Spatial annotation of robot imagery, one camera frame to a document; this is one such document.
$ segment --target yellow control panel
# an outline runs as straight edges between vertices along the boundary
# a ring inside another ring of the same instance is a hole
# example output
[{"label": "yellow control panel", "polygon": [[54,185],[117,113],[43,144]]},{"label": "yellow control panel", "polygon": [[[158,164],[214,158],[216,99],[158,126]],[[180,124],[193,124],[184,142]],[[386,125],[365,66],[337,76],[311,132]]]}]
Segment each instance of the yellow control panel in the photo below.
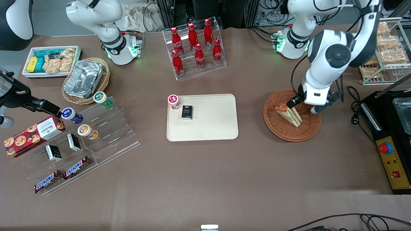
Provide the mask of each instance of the yellow control panel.
[{"label": "yellow control panel", "polygon": [[391,136],[375,141],[392,189],[409,189],[410,183],[398,158]]}]

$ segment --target beige tray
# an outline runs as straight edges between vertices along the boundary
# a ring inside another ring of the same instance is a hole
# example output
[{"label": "beige tray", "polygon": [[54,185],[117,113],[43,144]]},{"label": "beige tray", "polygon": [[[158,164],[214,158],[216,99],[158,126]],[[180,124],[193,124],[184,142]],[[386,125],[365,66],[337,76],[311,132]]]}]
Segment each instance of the beige tray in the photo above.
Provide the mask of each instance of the beige tray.
[{"label": "beige tray", "polygon": [[[181,107],[168,106],[169,141],[232,140],[238,137],[236,98],[232,94],[178,96]],[[193,119],[181,118],[183,105],[193,106]]]}]

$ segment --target cookie box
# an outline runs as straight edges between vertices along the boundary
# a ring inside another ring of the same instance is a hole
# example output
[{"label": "cookie box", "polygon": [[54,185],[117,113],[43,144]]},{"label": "cookie box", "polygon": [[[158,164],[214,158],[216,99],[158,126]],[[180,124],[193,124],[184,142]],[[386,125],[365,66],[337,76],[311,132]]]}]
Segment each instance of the cookie box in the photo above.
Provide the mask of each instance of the cookie box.
[{"label": "cookie box", "polygon": [[18,157],[66,130],[63,121],[55,116],[29,127],[4,141],[7,155]]}]

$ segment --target coca-cola bottle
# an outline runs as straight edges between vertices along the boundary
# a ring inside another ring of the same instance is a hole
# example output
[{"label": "coca-cola bottle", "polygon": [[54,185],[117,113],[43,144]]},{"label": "coca-cola bottle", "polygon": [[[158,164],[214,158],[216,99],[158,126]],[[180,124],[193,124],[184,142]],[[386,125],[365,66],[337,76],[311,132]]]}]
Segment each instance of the coca-cola bottle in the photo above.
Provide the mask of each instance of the coca-cola bottle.
[{"label": "coca-cola bottle", "polygon": [[178,54],[184,54],[184,48],[182,47],[182,42],[180,36],[177,34],[177,29],[175,27],[171,28],[171,41],[174,45],[174,50],[178,52]]},{"label": "coca-cola bottle", "polygon": [[188,41],[190,42],[191,52],[196,52],[196,45],[199,43],[197,32],[194,30],[194,24],[188,24]]},{"label": "coca-cola bottle", "polygon": [[214,48],[212,49],[212,55],[214,57],[213,63],[216,66],[220,66],[223,63],[222,57],[223,49],[220,45],[220,39],[216,38],[214,41]]},{"label": "coca-cola bottle", "polygon": [[197,64],[197,69],[202,70],[205,68],[206,62],[204,61],[204,53],[201,50],[201,45],[197,43],[196,45],[196,53],[195,53],[195,58],[196,58],[196,64]]},{"label": "coca-cola bottle", "polygon": [[213,42],[214,39],[212,37],[212,28],[211,28],[211,20],[209,18],[206,18],[204,20],[205,23],[205,28],[204,28],[204,39],[205,39],[205,47],[207,47],[207,49],[210,49],[213,47]]},{"label": "coca-cola bottle", "polygon": [[178,76],[183,76],[185,72],[182,66],[181,58],[178,56],[178,52],[173,51],[171,54],[173,55],[173,66],[175,69],[175,74]]}]

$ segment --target round wicker tray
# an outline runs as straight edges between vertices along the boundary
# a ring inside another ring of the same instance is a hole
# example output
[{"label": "round wicker tray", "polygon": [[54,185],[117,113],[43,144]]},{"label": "round wicker tray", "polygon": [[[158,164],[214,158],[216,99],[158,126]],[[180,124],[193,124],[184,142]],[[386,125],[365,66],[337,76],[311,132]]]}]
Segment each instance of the round wicker tray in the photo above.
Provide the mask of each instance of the round wicker tray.
[{"label": "round wicker tray", "polygon": [[[95,92],[104,91],[104,89],[109,84],[109,79],[110,79],[110,70],[109,70],[109,67],[107,66],[107,63],[104,60],[102,60],[101,58],[86,58],[84,60],[97,62],[97,63],[103,65],[103,67],[104,67],[103,75],[101,76],[100,81],[97,84]],[[64,83],[63,83],[63,88],[62,88],[61,91],[63,92],[64,98],[67,99],[67,101],[69,101],[69,102],[79,104],[79,105],[87,105],[87,104],[93,103],[94,102],[93,97],[91,97],[89,99],[83,99],[83,98],[67,95],[64,92],[64,85],[67,83],[67,81],[69,80],[71,75],[72,75],[72,73],[70,72],[70,74],[67,76],[67,78],[64,80]]]},{"label": "round wicker tray", "polygon": [[268,128],[278,137],[290,142],[302,142],[312,138],[320,129],[321,115],[312,114],[312,105],[304,103],[298,104],[295,109],[300,114],[302,122],[299,127],[295,127],[274,108],[280,104],[286,104],[295,93],[292,89],[283,89],[273,93],[264,104],[264,120]]}]

